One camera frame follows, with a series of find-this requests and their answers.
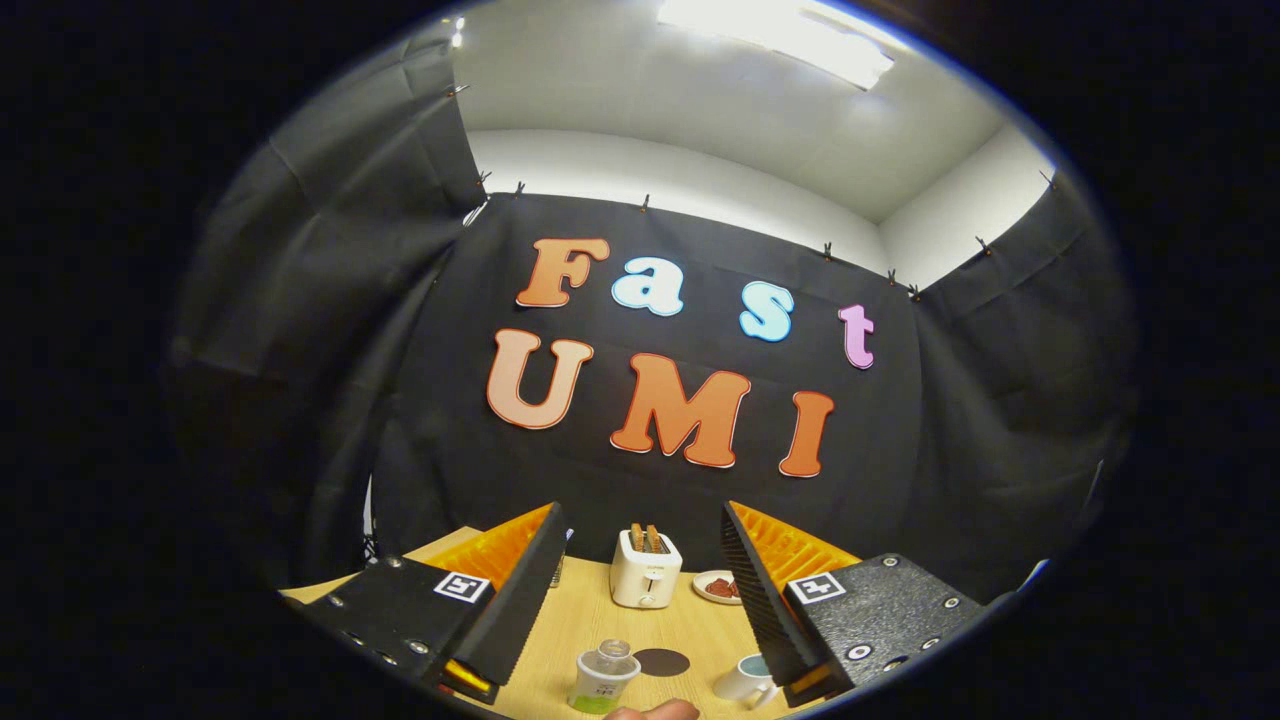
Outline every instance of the black curtain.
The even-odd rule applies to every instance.
[[[899,552],[974,598],[1097,516],[1128,447],[1139,342],[1119,247],[1059,177],[920,293],[923,423]]]
[[[733,498],[863,556],[902,552],[989,601],[1018,587],[1079,529],[1101,468],[1124,452],[1134,410],[1134,324],[1114,249],[1065,182],[1009,232],[914,302],[865,269],[721,223],[634,205],[495,195],[424,305],[379,450],[379,536],[412,550],[457,527],[490,527],[564,503],[571,552],[612,557],[614,536],[653,521],[685,569],[722,565],[718,509]],[[604,261],[562,307],[520,307],[543,237],[603,237]],[[685,273],[684,310],[658,316],[611,296],[627,260]],[[741,288],[791,291],[791,333],[771,343],[737,325]],[[876,323],[876,360],[844,354],[840,307]],[[541,340],[522,393],[540,402],[561,338],[594,348],[564,419],[545,430],[500,420],[485,383],[500,328]],[[730,469],[617,450],[635,352],[676,361],[691,396],[716,370],[748,377]],[[792,393],[831,396],[815,478],[782,475]]]
[[[562,307],[520,307],[539,238],[604,238],[609,256],[593,261]],[[659,316],[612,297],[627,260],[655,256],[684,272],[684,309]],[[781,342],[739,327],[745,284],[767,281],[795,299]],[[860,304],[876,323],[874,364],[845,357],[841,307]],[[521,392],[541,402],[554,369],[556,340],[590,345],[563,420],[529,430],[499,419],[485,386],[494,333],[536,334],[541,347]],[[695,465],[681,452],[634,454],[611,445],[636,386],[637,352],[672,359],[686,396],[717,370],[746,377],[732,468]],[[552,500],[575,536],[570,553],[609,561],[620,529],[654,523],[676,543],[686,570],[723,566],[719,507],[727,498],[791,519],[863,553],[892,547],[915,469],[920,368],[913,307],[901,288],[869,270],[760,233],[636,205],[573,197],[494,195],[458,242],[422,307],[396,383],[396,413],[374,478],[379,541],[403,552],[456,524],[488,528]],[[822,471],[778,471],[796,424],[792,396],[832,397]],[[654,430],[650,437],[657,439]]]
[[[174,320],[172,418],[198,495],[276,587],[362,565],[370,477],[387,552],[557,500],[573,555],[608,561],[620,528],[655,523],[703,570],[722,565],[733,498],[861,556],[902,552],[979,600],[1096,511],[1100,468],[1125,450],[1137,338],[1115,249],[1068,181],[915,302],[813,250],[634,205],[494,195],[463,227],[485,195],[452,87],[447,32],[397,44],[273,133],[209,213]],[[611,255],[566,306],[522,309],[543,237],[602,237]],[[681,266],[682,311],[614,302],[639,256]],[[795,297],[782,342],[739,328],[754,281]],[[844,354],[836,313],[852,304],[876,323],[867,370]],[[556,427],[489,410],[500,328],[543,341],[532,402],[550,342],[593,346]],[[733,468],[611,446],[636,352],[675,360],[689,395],[716,370],[750,379]],[[799,391],[836,404],[814,478],[778,471]]]
[[[379,397],[484,201],[449,36],[428,27],[312,97],[207,217],[165,368],[197,495],[276,587],[361,564]]]

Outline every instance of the wooden table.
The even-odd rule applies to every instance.
[[[477,534],[479,530],[462,528],[404,557],[422,561]],[[312,602],[353,577],[280,592],[302,602]],[[759,652],[759,648],[742,606],[704,600],[694,592],[692,579],[694,573],[681,573],[676,596],[662,610],[621,607],[609,597],[607,564],[566,557],[559,587],[547,591],[547,600],[511,683],[498,692],[498,700],[489,710],[521,720],[600,717],[573,710],[566,697],[577,676],[575,661],[579,653],[599,646],[607,638],[628,642],[632,652],[667,648],[681,652],[690,660],[689,670],[680,675],[654,678],[641,673],[631,680],[622,694],[622,705],[627,707],[648,710],[672,697],[680,697],[701,710],[705,720],[744,716],[772,720],[799,710],[788,708],[781,692],[754,712],[745,702],[721,700],[712,693],[712,684],[717,678],[731,670],[742,656]],[[820,702],[813,701],[801,707]],[[488,707],[479,702],[476,705]]]

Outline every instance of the light blue letter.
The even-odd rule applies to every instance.
[[[623,307],[648,307],[654,315],[664,318],[680,313],[685,304],[680,300],[680,286],[685,273],[669,260],[662,258],[634,258],[623,265],[628,275],[622,275],[613,283],[613,300]],[[641,275],[653,270],[652,275]]]
[[[796,309],[795,300],[787,288],[755,281],[742,288],[742,305],[746,313],[739,315],[746,337],[758,337],[778,342],[791,332],[790,313]]]

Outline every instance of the light fixture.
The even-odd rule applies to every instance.
[[[863,90],[870,90],[893,67],[867,36],[896,38],[883,31],[867,32],[878,28],[812,0],[667,0],[658,10],[658,22],[750,42]]]

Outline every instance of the orange letter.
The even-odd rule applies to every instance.
[[[582,287],[591,263],[581,255],[568,259],[573,252],[586,252],[596,260],[609,256],[609,243],[603,240],[552,240],[543,238],[534,243],[538,260],[529,277],[529,287],[516,296],[521,307],[559,307],[568,302],[568,293],[561,290],[561,281],[568,278],[570,287]]]
[[[707,378],[692,400],[685,400],[680,372],[669,357],[640,352],[631,357],[636,392],[622,429],[609,436],[620,450],[649,452],[649,419],[658,425],[663,455],[673,455],[698,428],[698,438],[685,448],[685,460],[710,468],[733,466],[733,425],[751,380],[737,373],[717,372]]]
[[[485,392],[489,407],[512,425],[530,430],[545,430],[563,420],[568,404],[573,400],[577,372],[595,354],[591,346],[572,340],[553,342],[556,372],[552,374],[552,388],[541,405],[530,405],[520,398],[520,379],[525,375],[529,354],[538,350],[543,341],[534,333],[509,328],[498,331],[494,340],[498,341],[498,354],[493,357],[489,388]]]
[[[791,452],[778,462],[778,470],[792,478],[812,478],[822,471],[818,447],[836,402],[819,392],[797,392],[791,402],[796,404],[796,432],[791,436]]]

